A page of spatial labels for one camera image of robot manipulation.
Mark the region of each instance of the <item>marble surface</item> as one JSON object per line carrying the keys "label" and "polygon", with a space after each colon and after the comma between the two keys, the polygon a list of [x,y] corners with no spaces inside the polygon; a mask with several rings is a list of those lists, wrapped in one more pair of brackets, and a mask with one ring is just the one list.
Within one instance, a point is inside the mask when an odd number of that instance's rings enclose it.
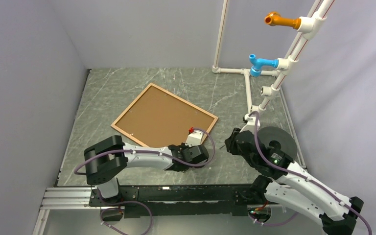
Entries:
{"label": "marble surface", "polygon": [[[270,76],[251,79],[253,104],[263,100],[259,95],[261,86],[270,86],[273,81]],[[184,173],[125,169],[117,176],[121,185],[250,184],[255,180],[258,172],[242,157],[227,153],[225,147],[219,149],[234,127],[243,126],[242,118],[247,113],[243,75],[214,74],[210,68],[120,68],[91,70],[66,149],[59,186],[87,185],[85,176],[73,174],[73,169],[84,161],[84,149],[111,135],[119,135],[110,124],[151,82],[219,117],[211,131],[217,147],[215,160],[208,167]],[[290,133],[280,96],[269,103],[261,125],[277,126]],[[122,137],[125,142],[135,144]],[[205,145],[211,152],[209,140]]]}

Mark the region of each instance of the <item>white wall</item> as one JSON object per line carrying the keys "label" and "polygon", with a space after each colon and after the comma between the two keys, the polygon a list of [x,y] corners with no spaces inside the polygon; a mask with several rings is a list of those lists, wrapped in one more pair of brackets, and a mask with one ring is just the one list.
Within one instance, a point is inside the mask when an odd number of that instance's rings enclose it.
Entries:
{"label": "white wall", "polygon": [[[211,67],[223,0],[51,0],[88,68]],[[313,0],[232,0],[221,66],[249,67],[248,56],[278,58],[293,38],[269,27],[273,10],[306,15]]]}
{"label": "white wall", "polygon": [[31,234],[86,70],[46,0],[0,0],[0,235]]}
{"label": "white wall", "polygon": [[283,87],[310,172],[363,199],[376,235],[376,1],[335,1]]}

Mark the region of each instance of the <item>orange faucet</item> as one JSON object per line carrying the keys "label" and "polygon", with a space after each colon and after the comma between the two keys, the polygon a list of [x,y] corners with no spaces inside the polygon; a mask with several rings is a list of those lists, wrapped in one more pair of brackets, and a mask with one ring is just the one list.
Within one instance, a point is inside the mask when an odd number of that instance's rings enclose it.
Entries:
{"label": "orange faucet", "polygon": [[283,25],[298,29],[301,26],[302,20],[300,18],[284,18],[278,12],[272,11],[264,18],[264,22],[270,26]]}

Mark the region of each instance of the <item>blue pipe fitting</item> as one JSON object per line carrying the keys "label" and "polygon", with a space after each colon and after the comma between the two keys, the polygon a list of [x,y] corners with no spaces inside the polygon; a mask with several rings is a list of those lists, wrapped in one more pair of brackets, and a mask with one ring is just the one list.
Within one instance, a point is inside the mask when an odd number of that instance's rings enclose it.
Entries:
{"label": "blue pipe fitting", "polygon": [[253,64],[252,68],[250,69],[250,75],[253,77],[258,77],[261,74],[261,67],[263,66],[272,66],[277,68],[279,65],[279,60],[266,60],[262,58],[256,59],[256,55],[251,54],[249,56],[250,62]]}

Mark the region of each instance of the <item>white pvc pipe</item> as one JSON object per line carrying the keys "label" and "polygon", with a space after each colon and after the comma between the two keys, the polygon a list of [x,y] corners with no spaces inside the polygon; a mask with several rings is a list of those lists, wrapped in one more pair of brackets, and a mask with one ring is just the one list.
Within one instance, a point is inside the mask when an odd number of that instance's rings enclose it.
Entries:
{"label": "white pvc pipe", "polygon": [[252,108],[252,92],[250,88],[250,70],[244,70],[244,80],[246,82],[246,98],[247,98],[247,112]]}
{"label": "white pvc pipe", "polygon": [[330,6],[332,5],[334,1],[335,0],[324,0],[322,2],[321,6],[318,9],[319,15],[322,16],[322,18],[325,18]]}
{"label": "white pvc pipe", "polygon": [[218,68],[218,61],[220,59],[220,53],[221,53],[221,42],[222,42],[223,35],[224,35],[224,26],[226,24],[228,2],[229,0],[224,0],[223,2],[223,11],[221,13],[220,29],[218,30],[217,48],[215,49],[214,64],[212,66],[213,68]]}
{"label": "white pvc pipe", "polygon": [[[330,8],[330,6],[332,5],[332,3],[334,2],[334,0],[324,0],[321,4],[321,6],[319,7],[318,9],[318,14],[319,16],[322,16],[322,18],[325,18],[325,16],[327,15],[327,12]],[[318,28],[314,28],[313,29],[315,32],[317,32],[319,29]],[[308,40],[305,39],[304,37],[299,37],[296,45],[293,48],[291,54],[290,54],[290,57],[293,59],[293,60],[297,60],[299,55],[301,54],[302,50],[304,49],[304,47],[306,46]],[[273,84],[273,87],[277,90],[280,88],[280,86],[282,85],[284,79],[285,79],[286,75],[284,75],[283,73],[280,73],[279,76],[276,78],[274,84]],[[269,99],[268,98],[264,98],[263,102],[258,106],[259,108],[259,111],[262,112],[263,110],[265,110],[267,104],[269,103]]]}
{"label": "white pvc pipe", "polygon": [[223,69],[220,68],[218,69],[219,72],[224,72],[224,73],[238,73],[238,74],[243,74],[244,69]]}
{"label": "white pvc pipe", "polygon": [[[322,0],[316,0],[316,1],[313,3],[311,9],[309,10],[309,12],[308,12],[308,14],[307,14],[307,17],[312,17],[312,16],[313,16],[313,13],[315,13],[315,11],[316,11],[316,9],[318,8],[318,6],[319,6],[319,4],[321,3],[321,1],[322,1]],[[293,39],[293,42],[292,42],[292,44],[290,45],[289,50],[287,50],[287,53],[286,53],[286,55],[284,56],[285,59],[287,59],[287,57],[292,53],[292,50],[293,50],[293,48],[296,46],[296,44],[298,43],[298,40],[299,40],[299,38],[301,37],[301,35],[302,35],[302,33],[300,33],[300,32],[296,34],[295,39]]]}
{"label": "white pvc pipe", "polygon": [[260,75],[276,77],[278,75],[278,72],[276,70],[272,70],[272,71],[262,70]]}

